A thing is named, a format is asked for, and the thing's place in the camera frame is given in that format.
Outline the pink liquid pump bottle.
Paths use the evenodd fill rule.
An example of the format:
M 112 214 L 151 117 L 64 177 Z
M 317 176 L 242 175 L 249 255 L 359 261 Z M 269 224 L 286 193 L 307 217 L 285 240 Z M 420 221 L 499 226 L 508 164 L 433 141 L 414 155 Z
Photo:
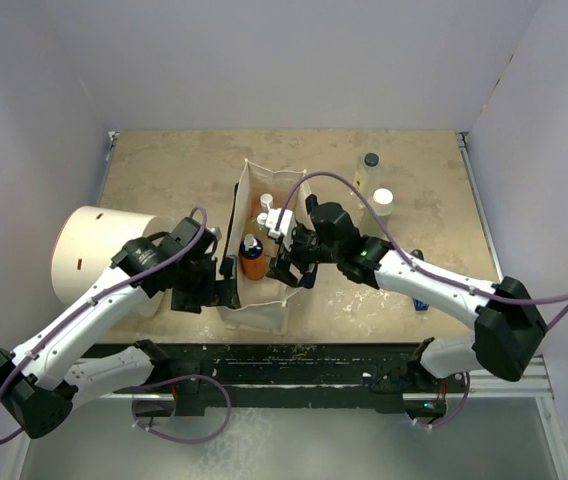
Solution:
M 261 213 L 268 213 L 275 207 L 275 200 L 272 194 L 263 193 L 251 201 L 251 218 L 257 217 Z

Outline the cream canvas tote bag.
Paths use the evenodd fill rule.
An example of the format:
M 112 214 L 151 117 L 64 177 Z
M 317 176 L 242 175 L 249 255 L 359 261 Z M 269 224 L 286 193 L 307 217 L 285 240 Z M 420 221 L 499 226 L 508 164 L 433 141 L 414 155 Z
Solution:
M 238 260 L 237 292 L 239 307 L 220 307 L 221 320 L 228 329 L 252 330 L 282 335 L 287 330 L 289 303 L 298 292 L 267 276 L 269 262 L 277 254 L 277 244 L 258 221 L 271 210 L 286 208 L 306 227 L 311 226 L 305 200 L 311 194 L 304 182 L 289 197 L 306 172 L 273 171 L 247 160 L 237 183 L 225 253 Z

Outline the amber liquid pump bottle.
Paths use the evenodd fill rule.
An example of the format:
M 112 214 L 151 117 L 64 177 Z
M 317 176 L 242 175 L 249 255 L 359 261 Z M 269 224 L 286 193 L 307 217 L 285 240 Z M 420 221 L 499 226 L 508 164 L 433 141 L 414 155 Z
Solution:
M 278 244 L 268 236 L 268 229 L 266 228 L 267 218 L 268 214 L 266 212 L 259 213 L 248 222 L 245 233 L 257 238 L 263 245 L 265 255 L 273 258 L 277 256 Z

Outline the orange navy pump bottle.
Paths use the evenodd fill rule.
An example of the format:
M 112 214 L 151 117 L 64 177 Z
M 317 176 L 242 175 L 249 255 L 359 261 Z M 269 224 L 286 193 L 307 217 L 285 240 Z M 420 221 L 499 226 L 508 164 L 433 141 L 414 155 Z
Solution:
M 240 263 L 244 275 L 253 281 L 266 276 L 268 265 L 262 243 L 251 234 L 246 234 L 240 244 Z

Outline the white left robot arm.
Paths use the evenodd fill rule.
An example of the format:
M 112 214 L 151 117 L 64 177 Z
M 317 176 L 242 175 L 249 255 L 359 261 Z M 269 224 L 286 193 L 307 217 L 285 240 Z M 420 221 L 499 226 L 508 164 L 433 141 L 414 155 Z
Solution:
M 235 260 L 216 277 L 221 233 L 205 219 L 183 218 L 169 233 L 127 241 L 98 279 L 47 327 L 12 349 L 0 347 L 0 445 L 20 434 L 41 438 L 73 410 L 121 389 L 158 392 L 202 374 L 144 340 L 107 357 L 82 355 L 113 325 L 153 296 L 171 291 L 177 308 L 236 306 Z

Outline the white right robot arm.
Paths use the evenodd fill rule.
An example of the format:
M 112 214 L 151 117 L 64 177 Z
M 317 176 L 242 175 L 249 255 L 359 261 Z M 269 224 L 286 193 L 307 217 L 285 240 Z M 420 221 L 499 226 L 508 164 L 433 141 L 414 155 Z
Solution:
M 310 220 L 306 227 L 290 210 L 269 210 L 264 227 L 278 246 L 269 277 L 311 288 L 319 265 L 333 264 L 353 283 L 406 295 L 467 327 L 464 335 L 418 345 L 408 369 L 416 389 L 431 391 L 446 377 L 475 370 L 510 382 L 522 378 L 548 328 L 520 281 L 480 281 L 431 265 L 361 234 L 335 202 L 313 207 Z

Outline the clear bottle grey cap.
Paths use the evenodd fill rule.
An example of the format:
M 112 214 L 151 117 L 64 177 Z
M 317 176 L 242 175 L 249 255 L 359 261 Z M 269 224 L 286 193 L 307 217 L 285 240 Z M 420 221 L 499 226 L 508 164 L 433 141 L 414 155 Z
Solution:
M 353 185 L 363 197 L 369 199 L 382 181 L 383 172 L 379 155 L 367 152 L 357 159 Z

